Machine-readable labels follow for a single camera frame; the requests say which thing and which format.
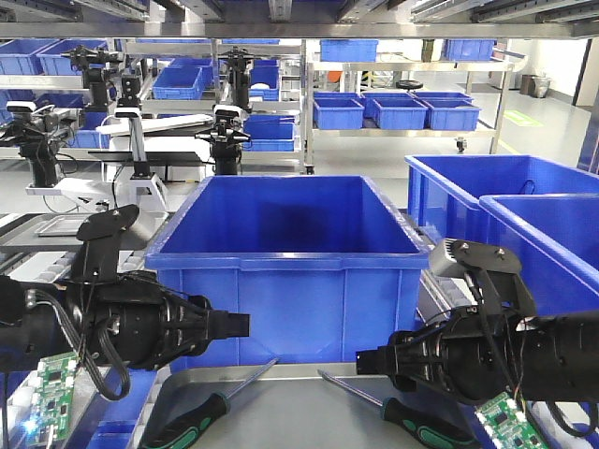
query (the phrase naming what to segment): metal tray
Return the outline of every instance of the metal tray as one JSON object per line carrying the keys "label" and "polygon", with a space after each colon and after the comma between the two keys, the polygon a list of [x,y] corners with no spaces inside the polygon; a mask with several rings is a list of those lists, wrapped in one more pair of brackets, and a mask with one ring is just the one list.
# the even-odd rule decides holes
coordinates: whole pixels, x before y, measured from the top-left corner
{"label": "metal tray", "polygon": [[[188,369],[170,376],[153,406],[143,441],[182,413],[196,408],[210,393],[226,392],[256,367]],[[384,422],[370,403],[323,381],[317,369],[340,375],[375,397],[399,397],[387,377],[355,376],[347,363],[276,365],[231,400],[229,414],[212,425],[192,447],[211,449],[422,448],[402,428]],[[434,396],[424,407],[445,419],[460,418],[455,403]]]}
{"label": "metal tray", "polygon": [[[72,228],[90,215],[91,213],[38,215],[0,236],[0,253],[77,251],[81,242],[75,237],[76,233],[72,232]],[[121,249],[145,248],[148,239],[167,218],[167,212],[143,212],[134,228],[124,233]]]}

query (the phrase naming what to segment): green screwdriver handle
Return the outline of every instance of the green screwdriver handle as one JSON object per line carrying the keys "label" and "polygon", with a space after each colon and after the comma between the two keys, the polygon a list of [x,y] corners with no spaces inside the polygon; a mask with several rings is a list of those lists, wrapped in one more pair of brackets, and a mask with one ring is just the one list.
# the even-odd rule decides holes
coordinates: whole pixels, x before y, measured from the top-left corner
{"label": "green screwdriver handle", "polygon": [[143,449],[186,449],[201,437],[206,429],[228,413],[228,399],[222,393],[212,393],[206,401],[191,412],[182,414],[168,423]]}
{"label": "green screwdriver handle", "polygon": [[478,449],[481,444],[471,435],[447,421],[410,409],[395,398],[387,398],[381,407],[381,417],[407,430],[431,449]]}

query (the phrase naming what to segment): screwdriver shaft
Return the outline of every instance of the screwdriver shaft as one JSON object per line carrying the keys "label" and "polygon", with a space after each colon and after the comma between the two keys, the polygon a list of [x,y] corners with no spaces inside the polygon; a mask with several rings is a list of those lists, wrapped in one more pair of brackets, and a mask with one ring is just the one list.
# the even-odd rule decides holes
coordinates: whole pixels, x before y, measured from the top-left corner
{"label": "screwdriver shaft", "polygon": [[243,388],[245,388],[247,385],[251,384],[253,381],[255,381],[258,377],[260,377],[262,374],[264,374],[266,371],[268,371],[274,364],[276,364],[279,361],[279,358],[273,358],[269,363],[267,363],[266,365],[260,367],[259,369],[257,369],[256,371],[254,371],[252,373],[252,375],[250,377],[248,377],[246,380],[244,380],[241,384],[237,385],[235,388],[233,388],[229,393],[226,394],[226,398],[227,399],[231,399],[233,398],[235,395],[237,395],[240,391],[242,391]]}
{"label": "screwdriver shaft", "polygon": [[339,379],[335,376],[332,376],[331,374],[327,373],[326,371],[319,369],[318,374],[320,374],[324,380],[329,381],[332,384],[336,384],[336,385],[340,386],[343,390],[349,391],[350,393],[353,393],[354,395],[356,395],[362,399],[368,400],[371,404],[374,404],[377,407],[383,407],[382,400],[374,398],[371,395],[369,395],[368,393],[366,393],[362,390],[359,390],[350,384],[346,384],[341,379]]}

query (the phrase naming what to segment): electronic component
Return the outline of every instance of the electronic component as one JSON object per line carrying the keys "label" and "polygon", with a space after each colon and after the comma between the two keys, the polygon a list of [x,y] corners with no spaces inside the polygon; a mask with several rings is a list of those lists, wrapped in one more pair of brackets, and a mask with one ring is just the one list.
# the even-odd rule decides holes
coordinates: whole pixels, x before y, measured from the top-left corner
{"label": "electronic component", "polygon": [[27,444],[47,444],[68,435],[76,368],[77,356],[72,352],[39,360]]}
{"label": "electronic component", "polygon": [[548,448],[507,393],[478,407],[476,417],[498,448]]}

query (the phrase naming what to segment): stainless steel shelving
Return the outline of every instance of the stainless steel shelving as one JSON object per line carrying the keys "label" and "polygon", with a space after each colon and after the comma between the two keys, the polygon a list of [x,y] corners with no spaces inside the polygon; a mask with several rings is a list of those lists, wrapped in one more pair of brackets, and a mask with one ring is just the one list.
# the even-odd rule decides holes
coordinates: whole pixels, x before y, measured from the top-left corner
{"label": "stainless steel shelving", "polygon": [[[505,102],[504,96],[509,87],[512,72],[521,70],[527,62],[528,57],[514,52],[504,51],[505,60],[491,60],[488,62],[450,62],[437,61],[423,63],[417,61],[403,60],[392,63],[330,63],[314,61],[306,65],[307,89],[304,98],[304,134],[306,136],[306,164],[314,163],[314,137],[343,137],[343,138],[455,138],[465,140],[466,138],[491,138],[489,153],[497,151],[499,135],[502,128]],[[362,72],[368,70],[393,71],[393,72],[466,72],[466,93],[472,91],[472,73],[474,72],[503,72],[502,88],[499,103],[493,123],[478,121],[475,131],[437,131],[432,129],[422,130],[386,130],[365,127],[355,130],[320,130],[314,128],[314,75],[318,71],[343,71]]]}

